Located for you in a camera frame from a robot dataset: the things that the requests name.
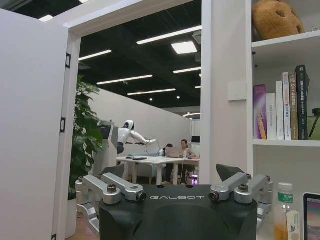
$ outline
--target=brown plush toy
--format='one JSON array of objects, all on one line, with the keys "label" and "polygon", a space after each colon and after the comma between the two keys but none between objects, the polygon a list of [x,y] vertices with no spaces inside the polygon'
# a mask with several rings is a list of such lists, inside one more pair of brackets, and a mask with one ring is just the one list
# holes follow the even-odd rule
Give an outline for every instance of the brown plush toy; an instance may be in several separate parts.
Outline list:
[{"label": "brown plush toy", "polygon": [[253,23],[264,40],[305,32],[296,12],[282,0],[260,0],[253,7]]}]

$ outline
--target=white door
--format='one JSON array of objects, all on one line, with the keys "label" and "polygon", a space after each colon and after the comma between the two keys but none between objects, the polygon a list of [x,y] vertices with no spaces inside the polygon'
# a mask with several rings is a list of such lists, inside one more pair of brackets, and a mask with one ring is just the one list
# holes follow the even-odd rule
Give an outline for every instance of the white door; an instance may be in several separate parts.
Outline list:
[{"label": "white door", "polygon": [[68,29],[0,9],[0,239],[51,240]]}]

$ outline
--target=laptop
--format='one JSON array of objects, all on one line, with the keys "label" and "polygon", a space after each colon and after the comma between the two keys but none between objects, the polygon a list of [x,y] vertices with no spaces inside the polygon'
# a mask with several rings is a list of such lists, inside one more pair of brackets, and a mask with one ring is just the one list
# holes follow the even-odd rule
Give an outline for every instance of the laptop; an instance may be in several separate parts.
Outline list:
[{"label": "laptop", "polygon": [[176,147],[167,147],[166,148],[166,156],[168,158],[180,158],[180,150]]}]

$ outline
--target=ceiling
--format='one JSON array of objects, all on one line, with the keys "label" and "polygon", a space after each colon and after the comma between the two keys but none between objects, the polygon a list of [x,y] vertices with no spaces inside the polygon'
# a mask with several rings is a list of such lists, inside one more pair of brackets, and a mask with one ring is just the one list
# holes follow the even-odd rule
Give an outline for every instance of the ceiling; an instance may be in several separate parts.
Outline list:
[{"label": "ceiling", "polygon": [[[81,3],[78,0],[32,0],[15,12],[41,18],[53,17]],[[80,57],[112,50],[111,53],[80,62],[79,75],[85,82],[98,82],[153,75],[138,79],[99,85],[99,88],[123,95],[158,108],[200,106],[200,71],[174,74],[174,70],[200,67],[201,46],[194,34],[138,45],[137,41],[201,25],[201,0],[195,0],[82,38]],[[197,53],[178,55],[172,43],[193,41]],[[173,92],[127,96],[128,93],[176,89]]]}]

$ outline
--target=book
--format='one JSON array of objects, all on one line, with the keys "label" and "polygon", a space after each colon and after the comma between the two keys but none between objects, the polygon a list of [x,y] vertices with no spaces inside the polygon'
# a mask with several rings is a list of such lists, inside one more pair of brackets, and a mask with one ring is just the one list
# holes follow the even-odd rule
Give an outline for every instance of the book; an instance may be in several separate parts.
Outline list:
[{"label": "book", "polygon": [[289,73],[282,73],[284,140],[291,140]]},{"label": "book", "polygon": [[268,140],[277,140],[276,94],[266,94],[266,131]]},{"label": "book", "polygon": [[278,140],[285,140],[284,134],[284,92],[282,81],[275,83],[275,98],[276,98],[276,135]]},{"label": "book", "polygon": [[295,72],[298,99],[298,135],[299,140],[308,140],[307,98],[310,80],[306,72],[306,65],[297,66]]},{"label": "book", "polygon": [[254,139],[267,139],[267,87],[253,87],[253,124]]},{"label": "book", "polygon": [[299,140],[298,130],[298,98],[297,98],[297,78],[296,73],[289,74],[290,79],[290,121],[291,140]]}]

